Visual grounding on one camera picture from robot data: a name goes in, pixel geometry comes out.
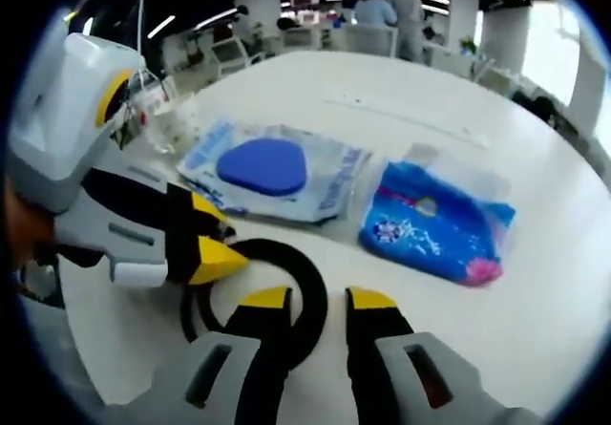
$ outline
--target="black ring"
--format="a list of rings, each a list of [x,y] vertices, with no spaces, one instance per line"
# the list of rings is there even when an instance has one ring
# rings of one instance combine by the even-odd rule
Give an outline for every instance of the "black ring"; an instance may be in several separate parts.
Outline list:
[[[269,239],[249,239],[231,244],[230,247],[252,261],[264,261],[284,269],[297,282],[302,292],[302,312],[290,332],[287,356],[290,370],[299,366],[314,350],[323,333],[327,318],[328,299],[325,281],[318,268],[297,248]],[[210,293],[214,282],[200,287],[190,287],[198,304],[200,317],[210,331],[224,332],[210,306]],[[185,292],[183,308],[191,307],[191,295]]]

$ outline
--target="blue and pink package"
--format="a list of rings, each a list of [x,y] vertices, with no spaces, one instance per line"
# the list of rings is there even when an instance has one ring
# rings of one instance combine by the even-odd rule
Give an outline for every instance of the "blue and pink package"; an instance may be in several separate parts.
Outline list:
[[[418,165],[390,163],[359,241],[396,263],[480,286],[502,275],[498,245],[515,213],[507,203],[478,201]]]

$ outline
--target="person in light blue shirt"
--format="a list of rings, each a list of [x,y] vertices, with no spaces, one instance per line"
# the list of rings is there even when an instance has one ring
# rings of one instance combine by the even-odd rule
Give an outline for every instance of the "person in light blue shirt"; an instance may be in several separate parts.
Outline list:
[[[359,0],[354,7],[354,18],[359,24],[395,26],[397,13],[386,0]]]

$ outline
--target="blue oval sponge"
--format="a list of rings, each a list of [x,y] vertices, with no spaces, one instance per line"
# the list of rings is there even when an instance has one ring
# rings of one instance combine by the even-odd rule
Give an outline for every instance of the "blue oval sponge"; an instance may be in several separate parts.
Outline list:
[[[290,141],[256,138],[222,155],[217,174],[223,181],[266,196],[286,196],[306,185],[306,157]]]

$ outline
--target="white tabletop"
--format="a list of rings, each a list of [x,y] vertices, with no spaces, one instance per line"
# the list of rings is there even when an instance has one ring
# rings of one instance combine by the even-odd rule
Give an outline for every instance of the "white tabletop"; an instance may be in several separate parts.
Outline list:
[[[285,384],[279,424],[357,423],[346,374],[346,286],[386,292],[416,330],[431,331],[479,368],[485,390],[507,406],[549,414],[581,379],[609,323],[611,197],[552,129],[501,96],[450,74],[353,53],[282,55],[197,94],[202,122],[285,123],[400,158],[431,143],[494,170],[511,185],[516,244],[505,275],[482,289],[386,262],[357,246],[271,225],[236,222],[241,237],[301,249],[320,268],[330,306],[315,352]],[[458,138],[460,132],[470,139]],[[215,287],[227,318],[247,292],[290,283],[253,265]],[[61,268],[79,353],[101,397],[126,403],[152,371],[184,347],[179,291],[126,290],[107,263]]]

